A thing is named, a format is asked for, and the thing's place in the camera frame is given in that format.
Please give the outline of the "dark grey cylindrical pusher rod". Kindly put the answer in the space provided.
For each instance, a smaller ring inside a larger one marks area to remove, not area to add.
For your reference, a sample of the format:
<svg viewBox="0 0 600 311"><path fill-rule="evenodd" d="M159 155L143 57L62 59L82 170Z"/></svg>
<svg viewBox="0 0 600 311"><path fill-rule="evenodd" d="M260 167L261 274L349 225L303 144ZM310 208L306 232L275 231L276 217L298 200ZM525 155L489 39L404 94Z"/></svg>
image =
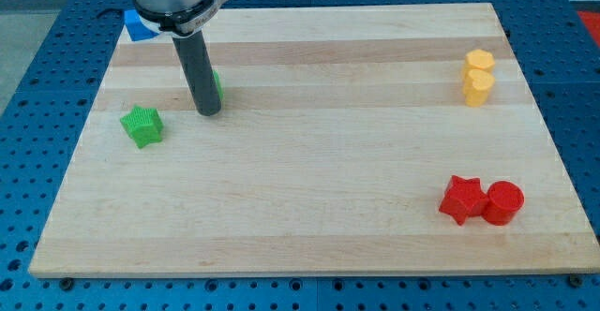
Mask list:
<svg viewBox="0 0 600 311"><path fill-rule="evenodd" d="M201 31L196 34L172 39L183 68L187 85L197 112L212 116L220 112L221 101L213 77L213 68Z"/></svg>

